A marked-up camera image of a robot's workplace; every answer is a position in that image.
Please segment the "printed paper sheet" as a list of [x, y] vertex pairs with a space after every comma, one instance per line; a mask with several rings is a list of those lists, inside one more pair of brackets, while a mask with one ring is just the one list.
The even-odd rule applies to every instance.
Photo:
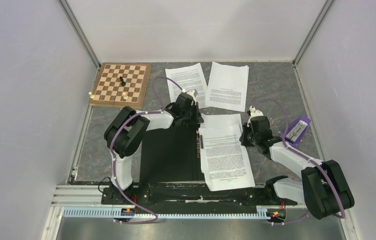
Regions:
[[205, 106], [243, 112], [246, 107], [249, 67], [213, 62]]
[[248, 152], [240, 143], [242, 120], [239, 114], [205, 115], [200, 125], [201, 172], [210, 191], [252, 188]]
[[207, 107], [205, 105], [207, 84], [200, 63], [192, 66], [166, 69], [165, 73], [167, 78], [174, 80], [183, 89], [187, 91], [196, 90], [196, 100], [199, 103], [199, 108]]

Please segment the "blue folder with black inside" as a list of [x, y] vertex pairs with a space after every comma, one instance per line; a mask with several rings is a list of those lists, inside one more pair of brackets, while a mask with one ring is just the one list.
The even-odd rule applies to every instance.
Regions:
[[142, 142], [140, 183], [204, 181], [197, 126], [148, 131]]

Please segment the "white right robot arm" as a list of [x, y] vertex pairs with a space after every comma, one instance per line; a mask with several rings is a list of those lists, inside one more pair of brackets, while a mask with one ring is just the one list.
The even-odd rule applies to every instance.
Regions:
[[329, 216], [343, 219], [346, 210], [355, 205], [340, 164], [335, 160], [315, 159], [293, 148], [284, 138], [273, 135], [266, 116], [250, 116], [243, 124], [240, 142], [245, 147], [256, 147], [260, 154], [284, 165], [300, 178], [296, 181], [281, 175], [266, 181], [267, 202], [294, 201], [305, 205], [319, 220]]

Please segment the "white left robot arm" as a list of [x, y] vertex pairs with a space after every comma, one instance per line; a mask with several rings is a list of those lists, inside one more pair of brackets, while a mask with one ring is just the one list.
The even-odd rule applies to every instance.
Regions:
[[112, 158], [111, 181], [114, 198], [121, 204], [132, 200], [132, 155], [138, 150], [145, 133], [157, 129], [204, 123], [196, 100], [196, 90], [183, 90], [175, 102], [156, 111], [138, 111], [125, 106], [104, 133]]

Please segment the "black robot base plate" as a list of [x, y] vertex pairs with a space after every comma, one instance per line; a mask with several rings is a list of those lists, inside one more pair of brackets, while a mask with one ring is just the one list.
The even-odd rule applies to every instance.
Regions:
[[102, 205], [137, 203], [133, 211], [145, 214], [240, 214], [253, 213], [257, 206], [297, 205], [263, 186], [210, 191], [204, 183], [137, 183], [120, 193], [110, 183], [101, 194]]

